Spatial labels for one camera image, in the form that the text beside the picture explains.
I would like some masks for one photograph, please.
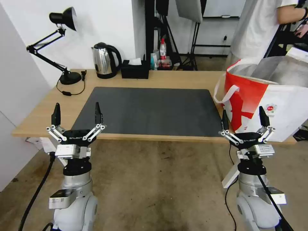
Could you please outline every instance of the black desk lamp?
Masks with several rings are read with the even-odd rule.
[[[45,56],[38,53],[38,51],[47,45],[53,43],[54,41],[58,40],[61,37],[64,37],[65,35],[65,29],[62,27],[63,24],[65,24],[68,28],[76,31],[77,23],[76,23],[76,13],[73,7],[67,8],[63,13],[50,13],[49,19],[51,22],[55,23],[58,27],[58,29],[53,32],[52,34],[48,35],[47,37],[41,39],[40,41],[27,46],[27,51],[31,54],[34,54],[35,56],[39,57],[40,59],[44,60],[45,62],[53,65],[54,67],[58,68],[62,71],[62,76],[60,77],[60,82],[64,85],[70,85],[77,83],[81,80],[81,75],[77,72],[70,72],[67,70],[67,67],[62,66],[56,62],[51,61],[50,59],[46,58]],[[54,40],[51,40],[47,43],[42,43],[47,38],[55,35],[56,33],[59,33],[60,36],[55,38]]]

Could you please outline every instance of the human arm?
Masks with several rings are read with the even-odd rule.
[[[300,21],[305,14],[306,9],[295,8],[295,5],[287,5],[277,8],[277,20],[279,24]]]

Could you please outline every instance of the electric kettle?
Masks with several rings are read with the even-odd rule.
[[[93,52],[93,60],[97,77],[101,79],[110,79],[114,77],[121,68],[122,59],[119,51],[111,45],[100,42],[91,47]],[[116,66],[115,59],[112,53],[116,54],[118,59],[118,66]]]

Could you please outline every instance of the lamp shade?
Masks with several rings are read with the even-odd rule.
[[[77,17],[73,7],[67,8],[63,13],[50,13],[49,19],[55,24],[65,24],[72,30],[77,30]]]

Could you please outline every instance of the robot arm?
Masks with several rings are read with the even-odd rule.
[[[48,133],[59,144],[55,157],[67,160],[63,169],[62,189],[49,198],[49,208],[55,209],[53,230],[91,231],[98,200],[92,193],[90,175],[91,148],[88,146],[105,129],[99,104],[95,105],[95,126],[91,130],[64,130],[61,128],[60,105],[57,103],[51,115]]]
[[[220,132],[220,135],[229,140],[231,145],[238,148],[237,157],[240,163],[237,165],[238,171],[235,174],[239,174],[240,191],[237,205],[249,231],[273,228],[281,220],[288,224],[278,205],[287,203],[285,194],[274,187],[267,186],[269,183],[266,178],[266,168],[261,160],[275,153],[272,145],[267,144],[275,128],[270,126],[269,118],[262,107],[259,107],[259,114],[262,127],[257,132],[232,134],[228,130],[228,119],[224,110]],[[292,228],[288,224],[287,229],[284,230],[292,230]]]

